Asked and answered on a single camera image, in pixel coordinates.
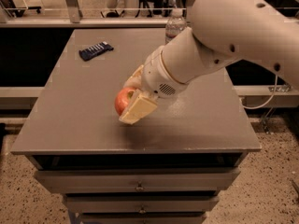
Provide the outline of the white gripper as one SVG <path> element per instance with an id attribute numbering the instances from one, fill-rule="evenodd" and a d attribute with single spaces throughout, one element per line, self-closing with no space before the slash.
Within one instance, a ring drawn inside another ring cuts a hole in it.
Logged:
<path id="1" fill-rule="evenodd" d="M 163 48 L 160 46 L 153 51 L 144 65 L 141 64 L 125 81 L 123 87 L 135 88 L 135 92 L 129 105 L 119 115 L 121 122 L 134 124 L 152 113 L 157 108 L 157 98 L 152 95 L 166 99 L 175 97 L 187 89 L 187 84 L 175 81 L 165 68 Z"/>

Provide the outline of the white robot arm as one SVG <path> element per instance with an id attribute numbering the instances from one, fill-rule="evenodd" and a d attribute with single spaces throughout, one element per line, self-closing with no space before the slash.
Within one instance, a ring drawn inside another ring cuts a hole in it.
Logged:
<path id="1" fill-rule="evenodd" d="M 195 0 L 190 26 L 160 46 L 125 82 L 131 89 L 120 121 L 134 124 L 196 78 L 240 60 L 299 87 L 299 24 L 264 0 Z"/>

